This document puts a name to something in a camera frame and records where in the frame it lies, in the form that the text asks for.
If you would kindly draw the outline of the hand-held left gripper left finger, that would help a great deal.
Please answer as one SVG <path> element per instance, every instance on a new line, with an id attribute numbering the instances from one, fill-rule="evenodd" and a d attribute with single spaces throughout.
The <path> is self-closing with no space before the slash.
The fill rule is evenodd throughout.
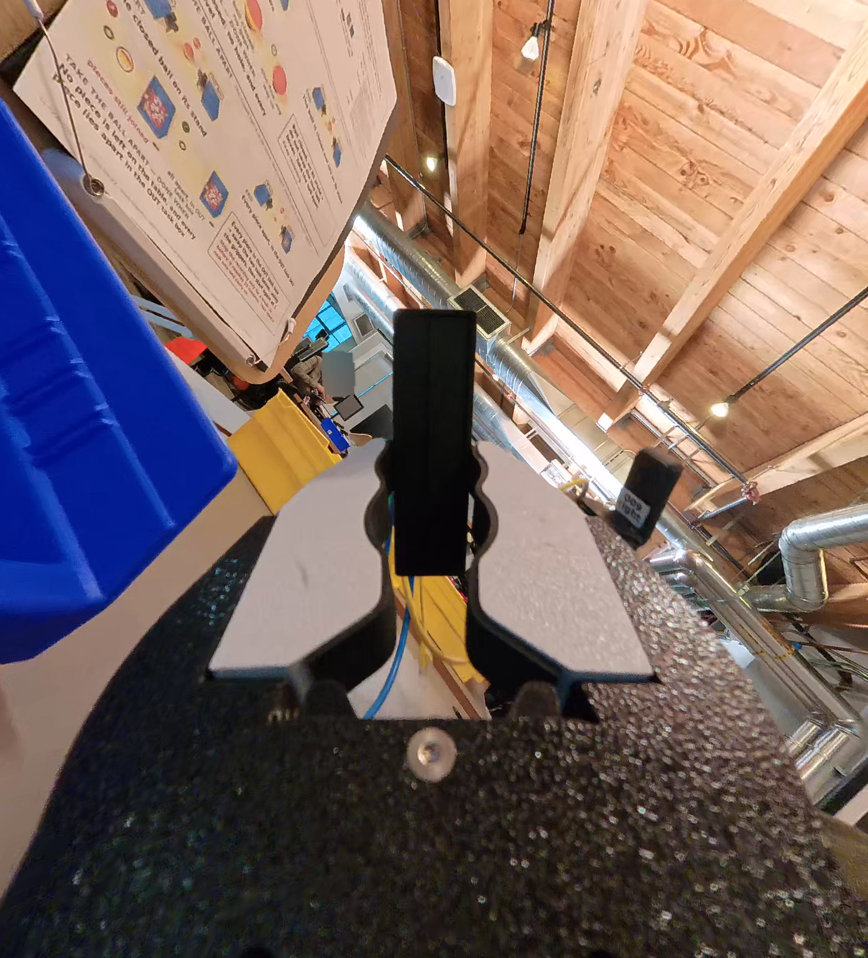
<path id="1" fill-rule="evenodd" d="M 212 678 L 356 687 L 392 657 L 387 453 L 387 441 L 372 439 L 281 508 L 212 655 Z"/>

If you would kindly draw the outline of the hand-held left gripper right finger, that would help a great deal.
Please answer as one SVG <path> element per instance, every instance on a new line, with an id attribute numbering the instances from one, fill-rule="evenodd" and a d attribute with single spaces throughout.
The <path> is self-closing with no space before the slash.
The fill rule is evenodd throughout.
<path id="1" fill-rule="evenodd" d="M 559 697 L 654 681 L 587 515 L 507 450 L 479 442 L 474 457 L 486 531 L 466 573 L 465 648 L 477 672 L 506 693 L 542 681 Z"/>

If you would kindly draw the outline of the yellow plastic bin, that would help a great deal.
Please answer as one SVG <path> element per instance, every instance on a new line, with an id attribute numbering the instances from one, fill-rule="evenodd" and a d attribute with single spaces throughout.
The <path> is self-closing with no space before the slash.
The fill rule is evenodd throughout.
<path id="1" fill-rule="evenodd" d="M 307 413 L 283 394 L 269 401 L 230 439 L 236 459 L 272 514 L 341 456 Z M 411 613 L 422 668 L 435 661 L 469 685 L 484 683 L 465 651 L 466 599 L 457 579 L 394 576 L 394 591 Z"/>

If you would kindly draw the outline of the black network switch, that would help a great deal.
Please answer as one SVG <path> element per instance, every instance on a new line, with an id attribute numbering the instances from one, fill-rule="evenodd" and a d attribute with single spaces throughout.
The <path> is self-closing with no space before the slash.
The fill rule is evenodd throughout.
<path id="1" fill-rule="evenodd" d="M 392 328 L 395 571 L 460 576 L 474 474 L 475 316 L 404 308 Z"/>

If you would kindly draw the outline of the black block with white label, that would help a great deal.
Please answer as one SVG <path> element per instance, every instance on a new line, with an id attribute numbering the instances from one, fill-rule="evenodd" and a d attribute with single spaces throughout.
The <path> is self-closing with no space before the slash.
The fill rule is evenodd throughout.
<path id="1" fill-rule="evenodd" d="M 651 538 L 682 471 L 680 461 L 658 449 L 642 449 L 633 458 L 611 516 L 629 546 L 640 548 Z"/>

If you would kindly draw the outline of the blue plastic bin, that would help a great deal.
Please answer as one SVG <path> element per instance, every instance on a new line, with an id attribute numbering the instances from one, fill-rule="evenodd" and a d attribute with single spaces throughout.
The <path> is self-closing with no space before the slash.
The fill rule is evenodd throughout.
<path id="1" fill-rule="evenodd" d="M 111 605 L 236 473 L 0 99 L 0 665 Z"/>

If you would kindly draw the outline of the ceiling vent grille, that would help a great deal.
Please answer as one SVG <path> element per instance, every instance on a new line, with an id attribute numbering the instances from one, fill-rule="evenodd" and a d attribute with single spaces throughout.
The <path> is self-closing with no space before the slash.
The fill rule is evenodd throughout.
<path id="1" fill-rule="evenodd" d="M 491 342 L 511 328 L 510 320 L 473 284 L 450 296 L 448 303 L 457 310 L 474 314 L 477 334 L 483 341 Z"/>

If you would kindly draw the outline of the printed instruction board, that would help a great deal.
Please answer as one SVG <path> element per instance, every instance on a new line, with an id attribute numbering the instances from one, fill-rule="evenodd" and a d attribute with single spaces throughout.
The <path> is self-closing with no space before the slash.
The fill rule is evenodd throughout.
<path id="1" fill-rule="evenodd" d="M 390 139 L 383 3 L 23 6 L 13 90 L 69 202 L 236 377 L 275 377 Z"/>

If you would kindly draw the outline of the silver elbow duct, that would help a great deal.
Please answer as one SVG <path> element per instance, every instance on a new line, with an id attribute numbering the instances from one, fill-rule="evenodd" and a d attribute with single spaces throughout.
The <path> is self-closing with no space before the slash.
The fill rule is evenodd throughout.
<path id="1" fill-rule="evenodd" d="M 817 611 L 829 598 L 825 550 L 865 542 L 868 504 L 798 519 L 786 527 L 779 539 L 785 582 L 750 588 L 744 601 L 761 612 Z"/>

